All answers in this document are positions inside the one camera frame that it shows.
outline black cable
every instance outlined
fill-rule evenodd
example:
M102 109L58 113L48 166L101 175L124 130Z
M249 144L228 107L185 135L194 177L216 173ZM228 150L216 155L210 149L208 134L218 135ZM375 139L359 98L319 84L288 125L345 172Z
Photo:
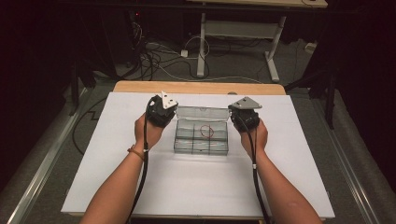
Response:
M142 173L142 178L140 179L140 184L139 188L137 189L136 195L134 196L134 204L132 205L131 212L129 213L129 216L127 217L125 223L131 223L131 215L132 212L134 211L134 208L136 207L137 201L139 200L140 194L142 193L143 186L145 185L146 181L146 176L149 168L149 144L148 144L148 139L147 139L147 132L148 132L148 113L149 113L149 106L153 102L154 97L151 97L151 99L148 101L148 105L146 106L146 113L145 113L145 125L143 128L143 140L144 140L144 147L143 147L143 152L144 152L144 165L143 165L143 173Z
M96 105L99 105L102 101L104 101L105 99L107 99L107 97L103 98L102 100L96 102L94 105L92 105L84 114L81 115L81 117L78 119L78 121L76 122L76 125L73 128L73 132L72 132L72 139L73 139L73 144L76 147L77 151L83 156L84 152L81 150L81 148L79 148L77 141L76 141L76 129L77 126L79 125L79 123L81 122L81 120L88 114L91 113L92 117L91 120L99 120L99 119L95 119L95 111L91 111Z
M264 216L264 221L265 221L265 223L270 224L271 219L268 216L267 210L265 210L264 202L262 201L262 194L260 193L260 188L259 188L259 179L257 176L257 166L256 166L256 148L253 146L253 140L251 138L251 134L250 134L250 131L249 131L247 125L241 119L241 117L239 117L239 115L236 115L236 117L241 121L245 130L247 131L248 140L250 142L251 159L252 159L252 164L253 164L254 187L256 188L256 195L257 195L257 198L259 199L260 207L262 208L262 215Z

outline bracelet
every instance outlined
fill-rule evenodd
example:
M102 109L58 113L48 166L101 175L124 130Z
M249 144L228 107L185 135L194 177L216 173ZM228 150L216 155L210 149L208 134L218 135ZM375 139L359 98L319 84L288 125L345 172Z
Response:
M145 160L145 155L143 155L140 152L137 152L136 150L134 150L134 145L132 145L130 148L128 148L127 150L128 152L133 152L134 154L136 154L140 159L142 159L142 161Z

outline dark background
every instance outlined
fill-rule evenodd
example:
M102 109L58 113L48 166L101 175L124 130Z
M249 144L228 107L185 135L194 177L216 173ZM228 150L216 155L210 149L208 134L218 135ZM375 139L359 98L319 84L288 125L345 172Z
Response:
M161 1L182 3L183 1ZM395 1L329 0L329 9L360 8L359 16L289 16L281 40L319 45L305 77L329 66L350 116L393 190L396 190ZM0 6L2 140L0 189L62 109L71 65L114 76L132 60L130 27L122 9L73 9L55 1L6 1ZM181 45L199 33L197 13L140 12L142 26ZM208 15L241 20L244 15ZM262 17L253 20L272 20Z

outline gray surface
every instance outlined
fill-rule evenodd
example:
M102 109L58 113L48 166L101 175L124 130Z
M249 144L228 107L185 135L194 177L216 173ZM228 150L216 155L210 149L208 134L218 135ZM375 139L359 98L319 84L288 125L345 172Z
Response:
M241 76L258 79L264 83L271 83L265 63L263 63L263 48L268 48L267 42L261 42L258 47L232 50L226 56L214 57L209 54L206 61L210 67L210 77ZM281 79L281 84L288 84L301 76L309 61L310 55L303 52L304 43L292 43L288 46L280 45L276 52L275 62ZM211 52L221 54L215 47ZM173 58L173 55L164 54L163 59ZM190 62L192 71L195 71L195 61ZM184 63L172 65L166 70L172 75L189 78L188 66ZM154 80L171 80L173 78L159 71L154 75ZM240 78L228 78L218 80L220 82L251 82ZM113 89L114 83L100 81L93 90L91 98L86 105L88 108L98 100L105 97ZM334 157L331 140L326 134L324 127L319 122L311 100L306 94L306 90L296 89L292 91L292 101L296 108L299 120L303 126L305 137L308 141L319 172L322 176L325 188L330 192L331 203L336 218L327 220L326 223L364 223L360 210L353 199L349 186L339 168ZM375 211L383 223L396 223L392 214L395 211L395 194L390 190L385 178L380 174L373 162L370 154L359 134L351 122L342 99L338 96L335 99L334 126L340 142L348 150L348 157L356 173L365 187ZM65 110L53 121L46 134L43 135L39 143L26 158L24 164L14 175L9 185L0 195L0 223L7 223L12 211L18 204L19 199L29 185L35 170L45 157L51 142L58 135L69 111L66 104ZM99 104L95 110L100 111L103 104ZM78 145L84 148L88 145L92 132L96 125L95 120L91 120L91 114L84 117L78 125L76 137ZM46 186L42 189L26 223L78 223L78 217L71 217L60 213L64 203L65 194L70 188L74 175L82 156L74 147L71 137L65 142L63 153L57 161ZM162 223L175 223L174 220L163 220ZM202 221L192 220L191 223L202 223Z

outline white table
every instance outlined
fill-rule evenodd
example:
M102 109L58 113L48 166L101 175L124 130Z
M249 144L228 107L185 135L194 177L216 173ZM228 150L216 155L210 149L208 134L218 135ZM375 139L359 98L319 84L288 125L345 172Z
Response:
M126 156L126 148L134 143L134 121L144 112L153 95L135 92L109 94L62 212L71 215L85 212L93 194ZM170 95L180 105L213 107L226 107L243 97L224 94ZM266 151L270 159L311 202L320 217L334 217L289 96L250 97L263 106L257 112L269 130ZM176 119L172 120L160 142L150 151L148 176L134 215L261 219L251 161L241 148L239 134L231 121L228 121L228 155L203 156L174 153ZM268 209L265 195L263 197Z
M269 7L327 7L325 0L188 0L191 2L206 3L222 3L222 4L243 4L258 5ZM197 76L205 75L205 36L206 35L224 35L251 38L267 38L273 39L271 49L265 51L265 61L267 62L271 79L279 82L279 75L276 71L274 63L274 55L276 47L282 34L286 17L280 18L279 23L256 23L256 22L238 22L238 21L208 21L205 13L201 18L201 42L200 55L198 56Z

